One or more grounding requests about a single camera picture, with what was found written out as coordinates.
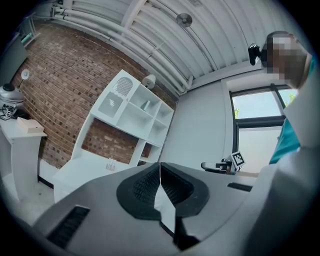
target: small box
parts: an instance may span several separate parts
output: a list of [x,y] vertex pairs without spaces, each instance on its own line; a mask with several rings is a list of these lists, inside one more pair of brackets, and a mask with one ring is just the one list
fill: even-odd
[[36,120],[17,118],[16,125],[27,134],[43,133],[44,128]]

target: black camera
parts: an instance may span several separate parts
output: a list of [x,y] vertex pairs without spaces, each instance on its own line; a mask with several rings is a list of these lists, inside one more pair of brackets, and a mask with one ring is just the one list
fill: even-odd
[[259,59],[261,58],[260,47],[255,43],[251,44],[248,48],[250,64],[252,66],[256,65]]

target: white ceiling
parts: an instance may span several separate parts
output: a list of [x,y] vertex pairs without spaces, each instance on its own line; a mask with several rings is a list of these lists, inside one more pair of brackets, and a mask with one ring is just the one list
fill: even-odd
[[[159,63],[183,89],[186,85],[181,83],[181,78],[188,81],[193,76],[195,83],[197,79],[210,80],[216,71],[223,74],[224,70],[237,65],[250,65],[248,46],[256,43],[262,47],[267,34],[273,31],[288,31],[307,43],[294,19],[271,0],[75,0],[71,8],[123,26],[150,44],[154,48],[152,51],[132,36],[120,33],[156,61],[153,52],[158,51],[170,67],[161,60]],[[191,15],[190,27],[182,28],[176,23],[181,13]],[[125,47],[133,59],[155,73],[171,91],[182,92],[163,69],[126,42],[119,43],[121,47],[114,46],[122,51]]]

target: brick wall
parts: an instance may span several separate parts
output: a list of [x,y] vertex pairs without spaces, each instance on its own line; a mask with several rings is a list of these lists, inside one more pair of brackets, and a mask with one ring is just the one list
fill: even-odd
[[[36,29],[41,35],[28,45],[28,58],[12,83],[17,86],[21,71],[30,70],[20,88],[26,110],[48,135],[41,141],[39,156],[61,168],[71,157],[91,107],[112,78],[123,69],[141,81],[148,72],[114,47],[78,30],[50,22],[37,23]],[[152,91],[176,109],[177,99],[163,85],[157,84]],[[137,142],[94,120],[82,148],[129,163]]]

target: white shelf unit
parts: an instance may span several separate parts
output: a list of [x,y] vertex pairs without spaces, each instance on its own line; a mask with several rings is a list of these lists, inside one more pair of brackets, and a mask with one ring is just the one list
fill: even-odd
[[[75,142],[71,160],[54,176],[55,202],[97,177],[135,167],[139,161],[157,162],[173,114],[174,110],[159,97],[121,70],[91,108]],[[108,158],[82,149],[95,118],[139,139],[129,164],[117,162],[115,170],[108,171]],[[151,145],[150,153],[148,157],[142,157],[146,144]]]

